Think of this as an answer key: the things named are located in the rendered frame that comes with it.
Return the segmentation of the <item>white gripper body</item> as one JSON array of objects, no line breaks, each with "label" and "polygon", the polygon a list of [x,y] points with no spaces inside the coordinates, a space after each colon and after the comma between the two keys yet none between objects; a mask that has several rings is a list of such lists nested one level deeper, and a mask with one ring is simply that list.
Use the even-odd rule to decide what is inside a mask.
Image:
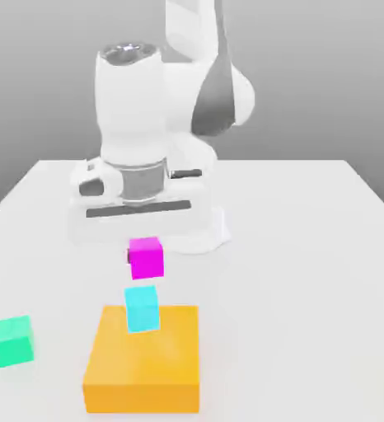
[{"label": "white gripper body", "polygon": [[211,193],[205,186],[175,186],[138,207],[68,200],[68,237],[76,244],[190,235],[204,230],[210,220]]}]

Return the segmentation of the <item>small magenta cube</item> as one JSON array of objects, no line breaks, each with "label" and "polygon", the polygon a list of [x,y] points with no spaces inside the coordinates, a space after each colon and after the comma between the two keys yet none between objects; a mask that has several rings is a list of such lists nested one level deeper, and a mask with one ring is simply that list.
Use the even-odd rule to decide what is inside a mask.
[{"label": "small magenta cube", "polygon": [[128,258],[132,279],[152,279],[164,276],[164,251],[157,237],[130,239]]}]

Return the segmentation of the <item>small cyan cube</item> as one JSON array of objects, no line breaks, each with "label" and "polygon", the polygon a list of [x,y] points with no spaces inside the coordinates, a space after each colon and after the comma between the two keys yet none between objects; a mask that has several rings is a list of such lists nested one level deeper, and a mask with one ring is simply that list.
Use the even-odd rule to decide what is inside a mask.
[{"label": "small cyan cube", "polygon": [[160,310],[155,285],[126,288],[124,300],[129,334],[160,329]]}]

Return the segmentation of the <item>small green cube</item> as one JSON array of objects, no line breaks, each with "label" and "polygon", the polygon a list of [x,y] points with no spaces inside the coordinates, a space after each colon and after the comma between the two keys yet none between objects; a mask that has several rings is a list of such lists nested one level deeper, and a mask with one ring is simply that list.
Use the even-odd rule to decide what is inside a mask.
[{"label": "small green cube", "polygon": [[0,368],[34,360],[34,334],[29,316],[0,320]]}]

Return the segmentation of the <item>large orange box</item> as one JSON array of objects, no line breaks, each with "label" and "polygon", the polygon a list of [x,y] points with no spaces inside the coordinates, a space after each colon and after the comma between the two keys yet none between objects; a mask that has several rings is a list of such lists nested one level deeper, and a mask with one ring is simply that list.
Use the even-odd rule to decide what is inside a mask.
[{"label": "large orange box", "polygon": [[87,412],[199,412],[199,309],[163,306],[160,322],[130,334],[125,307],[104,307],[82,383]]}]

